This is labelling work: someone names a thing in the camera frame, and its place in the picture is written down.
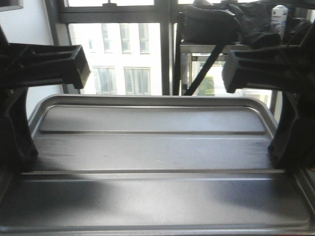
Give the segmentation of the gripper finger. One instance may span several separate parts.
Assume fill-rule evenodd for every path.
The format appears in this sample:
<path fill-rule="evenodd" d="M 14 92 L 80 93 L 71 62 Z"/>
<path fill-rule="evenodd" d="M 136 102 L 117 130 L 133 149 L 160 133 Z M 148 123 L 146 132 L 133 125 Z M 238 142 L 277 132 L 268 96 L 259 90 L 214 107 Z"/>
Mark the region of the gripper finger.
<path fill-rule="evenodd" d="M 0 87 L 72 84 L 82 89 L 90 69 L 81 45 L 10 43 L 0 48 Z"/>
<path fill-rule="evenodd" d="M 38 156 L 26 112 L 28 88 L 0 90 L 0 162 L 14 172 L 27 172 Z"/>
<path fill-rule="evenodd" d="M 315 168 L 315 95 L 283 92 L 276 133 L 268 147 L 276 169 Z"/>
<path fill-rule="evenodd" d="M 222 79 L 228 93 L 244 88 L 314 93 L 315 55 L 299 46 L 232 50 Z"/>

